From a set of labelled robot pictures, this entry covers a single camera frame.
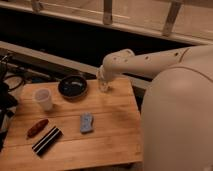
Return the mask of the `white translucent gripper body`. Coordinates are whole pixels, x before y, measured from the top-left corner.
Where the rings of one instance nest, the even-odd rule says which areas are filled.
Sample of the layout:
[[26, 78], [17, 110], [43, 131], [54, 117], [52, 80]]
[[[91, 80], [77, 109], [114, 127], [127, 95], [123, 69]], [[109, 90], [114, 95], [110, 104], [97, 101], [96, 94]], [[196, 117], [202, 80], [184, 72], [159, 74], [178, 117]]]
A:
[[111, 73], [101, 65], [96, 73], [98, 87], [101, 92], [106, 93], [109, 90], [109, 82], [111, 81]]

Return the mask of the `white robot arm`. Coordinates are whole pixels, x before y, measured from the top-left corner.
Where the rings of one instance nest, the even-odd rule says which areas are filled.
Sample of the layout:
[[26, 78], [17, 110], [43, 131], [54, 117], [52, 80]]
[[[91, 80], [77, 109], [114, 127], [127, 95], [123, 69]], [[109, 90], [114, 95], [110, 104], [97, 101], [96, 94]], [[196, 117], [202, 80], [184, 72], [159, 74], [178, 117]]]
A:
[[97, 78], [151, 80], [143, 98], [143, 171], [213, 171], [213, 45], [106, 55]]

